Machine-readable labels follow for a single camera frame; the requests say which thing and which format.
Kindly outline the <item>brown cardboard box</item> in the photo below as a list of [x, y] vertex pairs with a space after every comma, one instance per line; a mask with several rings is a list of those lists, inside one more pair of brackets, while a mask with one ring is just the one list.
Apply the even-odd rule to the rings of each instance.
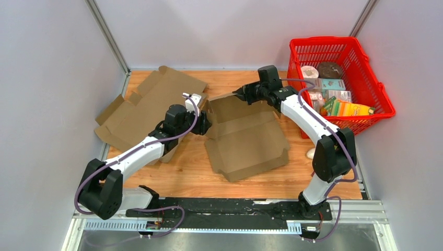
[[264, 101], [248, 105], [234, 94], [210, 98], [204, 105], [212, 126], [204, 143], [213, 172], [237, 182], [287, 165], [290, 145]]

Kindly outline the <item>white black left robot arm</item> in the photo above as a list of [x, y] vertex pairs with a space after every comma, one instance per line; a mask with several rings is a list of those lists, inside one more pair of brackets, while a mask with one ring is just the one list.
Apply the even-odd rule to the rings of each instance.
[[207, 112], [191, 106], [171, 105], [152, 132], [126, 152], [101, 161], [91, 160], [74, 195], [74, 207], [81, 214], [107, 220], [121, 210], [141, 211], [147, 217], [159, 212], [154, 191], [146, 186], [123, 187], [127, 179], [148, 164], [171, 152], [179, 139], [193, 133], [204, 135], [212, 126]]

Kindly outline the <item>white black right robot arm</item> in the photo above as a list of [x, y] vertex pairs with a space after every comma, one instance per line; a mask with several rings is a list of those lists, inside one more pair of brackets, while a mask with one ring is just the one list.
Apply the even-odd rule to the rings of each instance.
[[[308, 88], [296, 90], [284, 86], [275, 66], [259, 68], [258, 75], [257, 82], [243, 85], [233, 94], [248, 105], [266, 101], [298, 125], [313, 142], [313, 176], [298, 196], [300, 216], [311, 219], [319, 213], [338, 183], [357, 180], [355, 134], [350, 128], [341, 129], [332, 124], [310, 107], [302, 97]], [[354, 172], [352, 179], [344, 177], [349, 172]]]

